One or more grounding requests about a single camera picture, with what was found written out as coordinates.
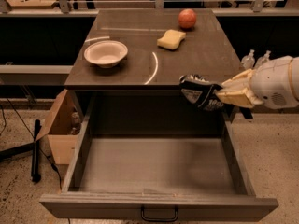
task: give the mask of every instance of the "dark tabletop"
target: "dark tabletop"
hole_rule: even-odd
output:
[[[100,10],[65,86],[74,90],[176,87],[179,78],[200,74],[222,82],[241,71],[240,61],[209,9],[195,9],[197,23],[189,31],[178,26],[180,9]],[[159,48],[165,31],[186,32],[175,51]],[[101,40],[120,41],[127,57],[113,68],[100,68],[84,59],[84,50]]]

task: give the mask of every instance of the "red apple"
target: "red apple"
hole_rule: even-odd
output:
[[[196,13],[192,9],[183,9],[178,14],[178,23],[182,29],[191,29],[196,24]]]

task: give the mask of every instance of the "black metal stand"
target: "black metal stand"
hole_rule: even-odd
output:
[[[40,130],[40,120],[35,121],[35,132],[34,138],[36,139],[39,130]],[[38,173],[38,164],[39,164],[39,141],[25,144],[18,147],[9,148],[0,152],[0,161],[10,159],[13,156],[32,151],[32,167],[31,167],[31,179],[33,182],[39,182],[41,176]]]

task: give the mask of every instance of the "drawer handle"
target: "drawer handle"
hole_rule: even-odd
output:
[[[145,208],[141,207],[141,217],[143,220],[148,222],[174,222],[178,220],[178,209],[175,207],[175,216],[168,218],[154,218],[154,217],[146,217],[145,216]]]

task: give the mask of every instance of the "white bottle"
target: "white bottle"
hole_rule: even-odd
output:
[[[255,59],[254,59],[254,49],[250,50],[250,53],[242,58],[241,65],[247,70],[253,68]]]
[[[265,53],[264,56],[261,56],[261,57],[258,59],[258,61],[256,62],[255,66],[254,66],[254,69],[257,69],[257,68],[259,68],[262,64],[264,64],[264,63],[270,61],[270,59],[269,59],[269,57],[270,57],[270,53],[271,53],[271,51],[268,50],[268,51]]]

